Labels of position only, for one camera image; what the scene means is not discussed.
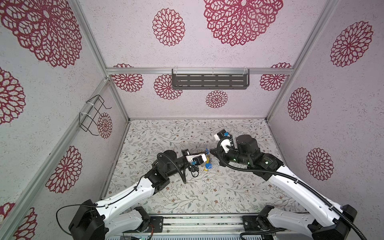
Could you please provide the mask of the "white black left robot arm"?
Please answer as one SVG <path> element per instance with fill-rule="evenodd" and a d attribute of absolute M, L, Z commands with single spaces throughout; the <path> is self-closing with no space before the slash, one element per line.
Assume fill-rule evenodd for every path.
<path fill-rule="evenodd" d="M 186 171 L 198 172 L 199 166 L 208 160 L 207 152 L 182 156 L 172 150 L 157 154 L 152 168 L 129 188 L 104 200 L 80 204 L 69 224 L 74 240 L 106 240 L 126 231 L 144 232 L 149 228 L 150 216 L 137 203 L 160 192 L 170 183 L 170 177 L 179 175 L 186 183 Z"/>

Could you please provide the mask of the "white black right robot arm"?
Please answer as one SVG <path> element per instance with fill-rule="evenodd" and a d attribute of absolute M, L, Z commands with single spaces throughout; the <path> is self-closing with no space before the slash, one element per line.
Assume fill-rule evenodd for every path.
<path fill-rule="evenodd" d="M 256 139 L 241 135 L 236 139 L 226 131 L 214 135 L 217 143 L 210 153 L 223 167 L 253 173 L 271 183 L 299 203 L 307 214 L 282 211 L 266 206 L 259 213 L 257 235 L 290 230 L 313 240 L 345 240 L 354 231 L 362 240 L 365 235 L 355 225 L 357 211 L 350 205 L 341 206 L 320 194 L 298 178 L 281 160 L 263 153 Z"/>

